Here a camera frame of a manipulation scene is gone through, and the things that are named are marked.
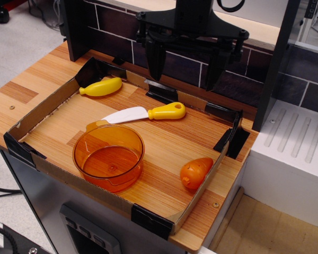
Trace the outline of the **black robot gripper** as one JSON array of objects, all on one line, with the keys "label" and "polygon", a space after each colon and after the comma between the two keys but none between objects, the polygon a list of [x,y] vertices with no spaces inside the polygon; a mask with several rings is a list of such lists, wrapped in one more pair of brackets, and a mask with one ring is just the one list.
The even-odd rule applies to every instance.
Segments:
[{"label": "black robot gripper", "polygon": [[217,86],[229,61],[241,59],[249,32],[218,17],[213,3],[177,1],[171,10],[136,14],[136,41],[145,48],[148,70],[154,80],[162,77],[168,49],[210,55],[206,91]]}]

